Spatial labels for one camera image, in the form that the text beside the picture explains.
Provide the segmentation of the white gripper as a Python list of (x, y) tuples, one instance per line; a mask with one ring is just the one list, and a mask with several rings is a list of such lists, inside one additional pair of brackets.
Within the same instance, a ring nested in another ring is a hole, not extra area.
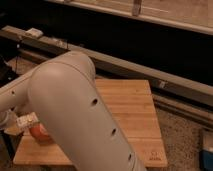
[(12, 110), (0, 112), (0, 130), (5, 130), (16, 123), (17, 115)]

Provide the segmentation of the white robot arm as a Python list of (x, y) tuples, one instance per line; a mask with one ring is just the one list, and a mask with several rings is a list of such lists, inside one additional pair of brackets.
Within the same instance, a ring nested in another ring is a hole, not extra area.
[(69, 51), (0, 88), (0, 112), (24, 103), (77, 171), (147, 171), (97, 91), (86, 54)]

